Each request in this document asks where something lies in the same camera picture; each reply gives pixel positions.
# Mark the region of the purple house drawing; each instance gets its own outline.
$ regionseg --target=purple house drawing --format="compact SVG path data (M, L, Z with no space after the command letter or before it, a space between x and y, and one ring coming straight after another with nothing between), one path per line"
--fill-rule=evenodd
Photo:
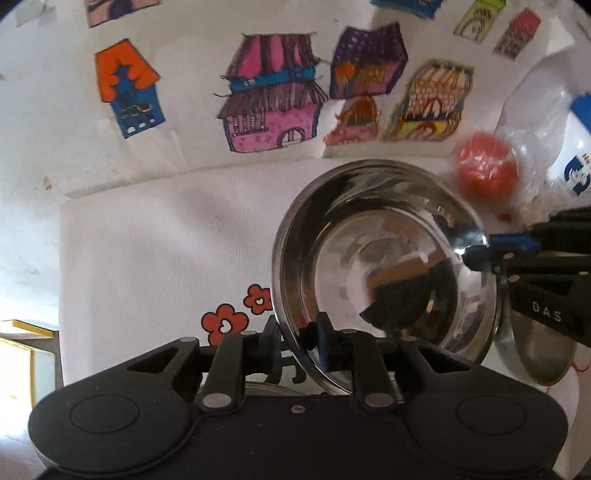
M398 22L372 31L347 27L330 68L330 98L390 93L407 62Z
M314 81L309 34L245 35L224 78L232 94L220 110L230 150L273 150L316 136L326 94Z

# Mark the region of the yellow house drawing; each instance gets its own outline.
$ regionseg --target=yellow house drawing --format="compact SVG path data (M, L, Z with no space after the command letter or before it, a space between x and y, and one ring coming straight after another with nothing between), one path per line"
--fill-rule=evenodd
M390 116L382 141L441 141L462 121L474 68L448 60L429 60L408 84L407 94Z
M475 0L454 29L453 34L481 43L501 10L505 8L505 1Z

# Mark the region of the red ball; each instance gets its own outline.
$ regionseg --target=red ball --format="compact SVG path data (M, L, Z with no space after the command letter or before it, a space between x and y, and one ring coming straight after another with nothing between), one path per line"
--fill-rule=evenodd
M511 196L519 179L509 146L486 133L475 134L456 150L457 175L464 195L501 202Z

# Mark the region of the red flower sticker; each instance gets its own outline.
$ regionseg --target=red flower sticker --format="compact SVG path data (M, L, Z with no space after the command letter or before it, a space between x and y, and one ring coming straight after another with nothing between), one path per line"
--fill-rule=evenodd
M248 287L248 297L244 298L244 306L249 308L253 315L262 315L264 312L271 311L271 290L261 288L257 283Z
M248 322L246 313L237 312L228 303L222 303L216 313L207 312L201 317L203 330L209 332L207 341L210 345L219 345L223 336L228 333L243 332L248 327Z

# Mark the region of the paper drawing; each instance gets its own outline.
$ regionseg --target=paper drawing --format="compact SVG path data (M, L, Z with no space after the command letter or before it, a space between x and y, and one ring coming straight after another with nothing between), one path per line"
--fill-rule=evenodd
M310 34L244 36L224 75L231 95L217 116L231 151L273 150L316 136L328 100L314 81L319 61Z
M451 136L462 121L473 77L473 67L429 60L412 76L381 140L441 141Z
M85 0L90 28L116 20L142 8L158 5L160 0Z
M499 13L505 8L505 3L505 0L475 0L453 34L482 43Z
M542 19L530 9L524 9L509 23L509 28L496 44L493 52L515 60L517 55L534 38Z
M390 93L407 62L398 22L372 31L347 27L330 67L330 98Z
M156 82L160 75L129 40L95 55L100 98L110 103L124 138L164 122Z
M373 97L360 97L336 115L336 128L324 138L326 145L374 140L378 134L379 111Z
M248 287L246 297L242 301L246 308L251 310L253 315L262 315L265 312L271 312L271 289L262 288L258 283L253 283Z
M443 0L372 0L372 3L378 7L393 8L421 18L433 19Z
M201 317L201 327L208 333L210 345L219 345L229 333L243 332L248 324L248 315L237 312L229 303L222 303L215 312L207 312Z

